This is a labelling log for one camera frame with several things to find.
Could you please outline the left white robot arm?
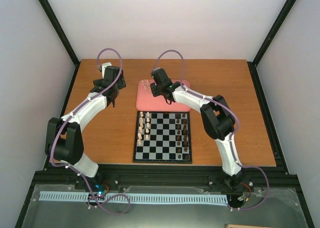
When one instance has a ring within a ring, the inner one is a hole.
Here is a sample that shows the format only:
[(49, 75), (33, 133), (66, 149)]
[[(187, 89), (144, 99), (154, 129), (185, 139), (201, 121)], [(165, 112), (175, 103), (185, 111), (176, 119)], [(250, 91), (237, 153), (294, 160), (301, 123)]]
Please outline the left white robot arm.
[(103, 186), (104, 176), (98, 173), (98, 164), (85, 154), (82, 131), (100, 111), (115, 106), (119, 90), (126, 87), (120, 67), (105, 63), (100, 70), (102, 78), (93, 81), (85, 100), (61, 118), (49, 120), (45, 142), (45, 154), (52, 165), (60, 161), (66, 168), (75, 169), (78, 175), (87, 177), (93, 189)]

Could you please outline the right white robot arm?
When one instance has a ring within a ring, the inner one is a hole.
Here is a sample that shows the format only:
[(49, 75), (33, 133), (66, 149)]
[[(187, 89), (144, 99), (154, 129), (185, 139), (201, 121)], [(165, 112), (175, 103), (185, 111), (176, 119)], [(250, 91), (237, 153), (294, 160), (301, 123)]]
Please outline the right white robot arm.
[(206, 134), (215, 141), (226, 174), (224, 185), (234, 190), (243, 179), (242, 164), (235, 145), (235, 115), (223, 96), (207, 96), (196, 92), (182, 82), (173, 82), (163, 68), (151, 72), (150, 85), (154, 97), (163, 96), (168, 104), (184, 104), (200, 113)]

